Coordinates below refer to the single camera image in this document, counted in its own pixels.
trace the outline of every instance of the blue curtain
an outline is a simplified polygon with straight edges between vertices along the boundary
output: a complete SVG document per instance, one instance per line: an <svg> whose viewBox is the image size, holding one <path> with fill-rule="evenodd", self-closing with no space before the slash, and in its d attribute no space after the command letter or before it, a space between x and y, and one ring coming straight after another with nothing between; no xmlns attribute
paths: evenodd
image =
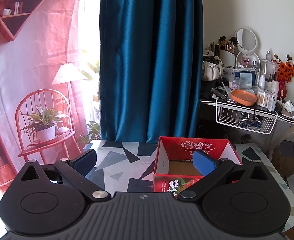
<svg viewBox="0 0 294 240"><path fill-rule="evenodd" d="M101 0L103 140L194 136L202 37L202 0Z"/></svg>

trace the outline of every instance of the chair leg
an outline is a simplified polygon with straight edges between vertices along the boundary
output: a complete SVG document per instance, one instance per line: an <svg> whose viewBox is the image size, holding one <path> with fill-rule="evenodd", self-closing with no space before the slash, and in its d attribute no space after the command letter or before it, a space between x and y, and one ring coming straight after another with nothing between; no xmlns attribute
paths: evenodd
<svg viewBox="0 0 294 240"><path fill-rule="evenodd" d="M63 141L62 145L63 145L63 148L64 148L64 150L65 150L66 158L69 159L69 154L68 154L68 150L67 150L67 146L66 146L65 141Z"/></svg>
<svg viewBox="0 0 294 240"><path fill-rule="evenodd" d="M76 142L75 137L72 137L72 140L74 141L76 149L77 149L77 153L78 153L77 156L81 155L81 150L79 149L79 146L78 146L78 144Z"/></svg>
<svg viewBox="0 0 294 240"><path fill-rule="evenodd" d="M46 165L46 164L47 164L47 162L45 161L45 158L44 158L44 153L43 153L43 151L39 151L39 153L40 153L40 157L41 157L41 159L43 160L43 163Z"/></svg>

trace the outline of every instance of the open box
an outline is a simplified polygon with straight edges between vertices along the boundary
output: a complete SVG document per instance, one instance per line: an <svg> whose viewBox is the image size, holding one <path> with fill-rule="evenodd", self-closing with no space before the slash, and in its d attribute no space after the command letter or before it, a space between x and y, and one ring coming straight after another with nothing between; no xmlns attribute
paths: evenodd
<svg viewBox="0 0 294 240"><path fill-rule="evenodd" d="M228 158L241 164L229 140L161 136L154 165L154 192L177 195L202 179L203 175L192 162L192 155L198 149L217 160Z"/></svg>

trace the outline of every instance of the chair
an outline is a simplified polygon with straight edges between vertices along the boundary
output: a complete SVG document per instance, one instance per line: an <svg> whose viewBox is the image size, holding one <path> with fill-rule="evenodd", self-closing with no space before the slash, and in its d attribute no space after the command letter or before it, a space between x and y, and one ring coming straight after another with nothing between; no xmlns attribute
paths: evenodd
<svg viewBox="0 0 294 240"><path fill-rule="evenodd" d="M68 127L71 130L71 132L63 138L61 138L59 141L56 141L54 143L50 143L42 147L28 147L29 144L35 142L36 135L31 134L30 132L26 133L23 130L21 131L21 129L30 124L30 121L28 120L28 116L26 116L26 114L37 113L36 106L40 106L43 109L45 107L47 109L58 107L59 111L62 111L63 114L67 115L67 117L64 117L62 119L62 122L59 122L57 124L58 128L65 126ZM25 162L28 161L28 155L39 152L44 164L47 164L44 158L43 150L54 147L59 144L63 146L65 157L69 158L68 150L65 143L68 138L71 138L73 140L74 144L76 145L78 154L81 154L81 151L77 145L74 136L75 128L71 115L71 107L67 98L62 93L52 89L40 89L28 94L18 105L16 109L15 120L19 144L21 148L21 153L18 155L18 157L23 156Z"/></svg>

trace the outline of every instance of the floor lamp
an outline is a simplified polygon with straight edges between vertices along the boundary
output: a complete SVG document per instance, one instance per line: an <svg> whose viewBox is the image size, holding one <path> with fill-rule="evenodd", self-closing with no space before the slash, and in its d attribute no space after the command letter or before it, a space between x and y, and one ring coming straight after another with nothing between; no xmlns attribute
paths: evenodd
<svg viewBox="0 0 294 240"><path fill-rule="evenodd" d="M72 63L66 63L60 66L51 84L57 85L57 84L67 83L68 101L69 101L69 104L71 105L71 100L70 100L71 81L84 80L84 79L87 79L87 78Z"/></svg>

